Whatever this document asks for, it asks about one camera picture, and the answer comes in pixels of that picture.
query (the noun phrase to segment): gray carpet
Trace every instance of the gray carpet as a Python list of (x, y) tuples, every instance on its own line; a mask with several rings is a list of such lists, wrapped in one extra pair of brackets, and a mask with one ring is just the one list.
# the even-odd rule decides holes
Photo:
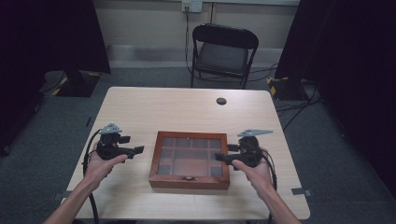
[[(61, 74), (48, 73), (43, 90)], [(253, 73), (250, 79), (267, 74)], [(233, 79), (214, 80), (195, 80), (195, 88), (240, 88), (228, 82)], [(91, 98), (54, 97), (48, 91), (39, 111), (10, 145), (11, 154), (0, 158), (0, 223), (41, 223), (59, 205), (52, 197), (66, 189), (112, 86), (188, 88), (190, 76), (187, 68), (115, 68), (112, 75), (100, 78)], [(249, 82), (247, 89), (268, 87), (261, 79)], [(313, 87), (306, 91), (312, 94)], [(299, 103), (275, 101), (277, 108)], [(279, 112), (281, 124), (286, 126), (297, 112)], [(322, 102), (303, 110), (285, 135), (303, 188), (313, 193), (307, 197), (311, 217), (304, 223), (396, 223), (396, 202), (366, 159), (342, 137), (338, 120)]]

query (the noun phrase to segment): black curtain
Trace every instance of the black curtain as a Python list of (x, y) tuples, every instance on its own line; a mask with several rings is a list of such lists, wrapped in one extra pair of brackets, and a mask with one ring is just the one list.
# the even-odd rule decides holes
[(38, 93), (44, 75), (65, 69), (110, 74), (92, 0), (0, 1), (0, 135)]

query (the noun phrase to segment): white wall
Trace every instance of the white wall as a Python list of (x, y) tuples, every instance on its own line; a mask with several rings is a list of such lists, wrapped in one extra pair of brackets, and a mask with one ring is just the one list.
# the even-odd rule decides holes
[[(185, 13), (181, 11), (180, 1), (102, 0), (94, 1), (94, 4), (106, 45), (128, 45), (129, 51), (133, 46), (139, 49), (173, 48), (184, 52), (187, 23)], [(264, 54), (275, 52), (275, 58), (269, 60), (276, 61), (285, 45), (297, 6), (227, 3), (212, 5), (212, 3), (203, 2), (202, 13), (190, 13), (190, 39), (192, 29), (196, 25), (211, 20), (209, 12), (212, 9), (214, 23), (249, 29), (260, 40), (261, 50), (257, 57), (261, 57), (260, 52)], [(125, 56), (127, 53), (113, 52), (112, 55), (117, 58), (120, 54)], [(184, 54), (180, 54), (180, 57), (175, 60), (183, 61), (183, 59)]]

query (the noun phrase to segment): chair seat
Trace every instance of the chair seat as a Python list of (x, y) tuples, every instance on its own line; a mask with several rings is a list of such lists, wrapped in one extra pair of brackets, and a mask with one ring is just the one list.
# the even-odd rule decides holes
[(196, 67), (220, 70), (244, 75), (247, 68), (248, 50), (204, 43), (196, 61)]

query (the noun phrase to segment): hand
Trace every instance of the hand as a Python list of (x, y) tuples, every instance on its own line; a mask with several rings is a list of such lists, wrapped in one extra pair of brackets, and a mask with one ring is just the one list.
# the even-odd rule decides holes
[[(264, 152), (262, 155), (267, 157), (267, 150), (263, 150)], [(269, 165), (265, 159), (261, 159), (259, 165), (254, 168), (246, 166), (243, 162), (238, 160), (233, 160), (233, 165), (245, 173), (247, 180), (250, 181), (251, 186), (257, 191), (257, 194), (263, 200), (262, 191), (273, 187)]]
[(88, 162), (88, 168), (85, 173), (85, 179), (90, 180), (92, 184), (92, 191), (99, 188), (100, 182), (111, 173), (114, 165), (121, 163), (128, 159), (127, 155), (119, 155), (118, 157), (111, 159), (109, 161), (102, 160), (97, 152), (95, 151), (97, 148), (97, 143), (93, 145), (93, 153), (90, 155), (90, 159)]

